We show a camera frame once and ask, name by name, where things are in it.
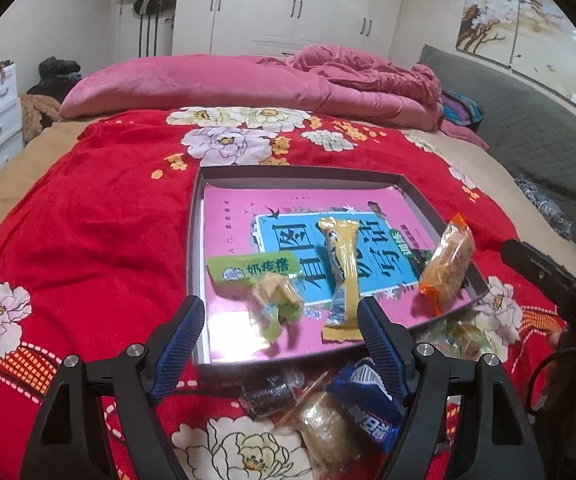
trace gray sofa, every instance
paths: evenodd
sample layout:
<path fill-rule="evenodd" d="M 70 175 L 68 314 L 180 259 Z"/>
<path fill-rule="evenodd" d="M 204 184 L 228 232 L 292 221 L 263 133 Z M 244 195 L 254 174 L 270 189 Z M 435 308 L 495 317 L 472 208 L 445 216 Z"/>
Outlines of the gray sofa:
<path fill-rule="evenodd" d="M 576 243 L 576 116 L 555 99 L 495 68 L 425 46 L 420 63 L 444 88 L 473 99 L 489 154 L 540 184 L 573 222 Z"/>

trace blue gripper pad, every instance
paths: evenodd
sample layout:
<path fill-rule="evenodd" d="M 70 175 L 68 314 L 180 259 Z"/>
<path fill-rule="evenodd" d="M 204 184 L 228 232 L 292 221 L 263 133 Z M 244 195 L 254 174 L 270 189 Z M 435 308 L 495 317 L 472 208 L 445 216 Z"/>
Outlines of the blue gripper pad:
<path fill-rule="evenodd" d="M 171 321 L 158 326 L 148 339 L 147 376 L 152 377 L 150 398 L 154 404 L 172 394 L 193 351 L 206 319 L 203 302 L 188 296 Z"/>
<path fill-rule="evenodd" d="M 388 320 L 379 303 L 372 296 L 359 302 L 357 321 L 370 357 L 374 361 L 386 391 L 399 402 L 404 402 L 409 394 L 414 393 L 408 387 L 410 382 L 406 384 L 406 375 L 410 378 L 411 373 L 414 374 L 415 372 L 407 369 L 407 367 L 414 366 L 410 354 L 413 344 L 412 337 L 404 327 L 394 325 Z M 407 355 L 402 358 L 395 349 L 392 341 L 395 336 L 403 336 L 401 346 L 404 351 L 406 346 L 410 345 L 408 347 L 409 359 L 406 359 Z"/>

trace pink blanket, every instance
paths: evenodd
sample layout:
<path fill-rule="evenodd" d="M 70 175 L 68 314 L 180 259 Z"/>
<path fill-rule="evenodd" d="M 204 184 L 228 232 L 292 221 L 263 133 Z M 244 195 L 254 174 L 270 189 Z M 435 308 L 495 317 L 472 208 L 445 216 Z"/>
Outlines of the pink blanket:
<path fill-rule="evenodd" d="M 287 59 L 266 58 L 265 63 L 284 64 L 324 76 L 337 85 L 408 97 L 427 106 L 436 104 L 442 93 L 439 79 L 425 65 L 416 64 L 412 70 L 405 70 L 368 52 L 343 46 L 307 46 Z"/>
<path fill-rule="evenodd" d="M 308 47 L 284 61 L 203 54 L 126 61 L 79 82 L 60 113 L 72 119 L 187 106 L 285 107 L 433 131 L 443 115 L 440 93 L 423 65 L 409 71 L 347 48 Z"/>
<path fill-rule="evenodd" d="M 100 70 L 78 83 L 60 113 L 76 118 L 185 106 L 287 107 L 427 131 L 442 115 L 439 102 L 347 88 L 260 58 L 204 55 L 147 57 Z"/>

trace white wardrobe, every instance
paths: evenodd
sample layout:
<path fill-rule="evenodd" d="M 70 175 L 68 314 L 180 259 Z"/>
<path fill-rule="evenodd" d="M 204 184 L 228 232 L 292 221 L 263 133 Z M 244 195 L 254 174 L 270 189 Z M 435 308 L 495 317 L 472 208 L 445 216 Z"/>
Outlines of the white wardrobe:
<path fill-rule="evenodd" d="M 387 59 L 401 0 L 178 0 L 173 54 L 290 56 L 340 44 Z"/>

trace blue snack wrapper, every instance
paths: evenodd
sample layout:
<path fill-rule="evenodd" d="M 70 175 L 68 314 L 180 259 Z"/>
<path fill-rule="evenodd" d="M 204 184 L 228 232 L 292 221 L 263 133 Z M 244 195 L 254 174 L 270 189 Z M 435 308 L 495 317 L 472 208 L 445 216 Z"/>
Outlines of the blue snack wrapper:
<path fill-rule="evenodd" d="M 370 439 L 389 452 L 406 417 L 401 399 L 390 396 L 370 358 L 348 365 L 327 386 Z"/>

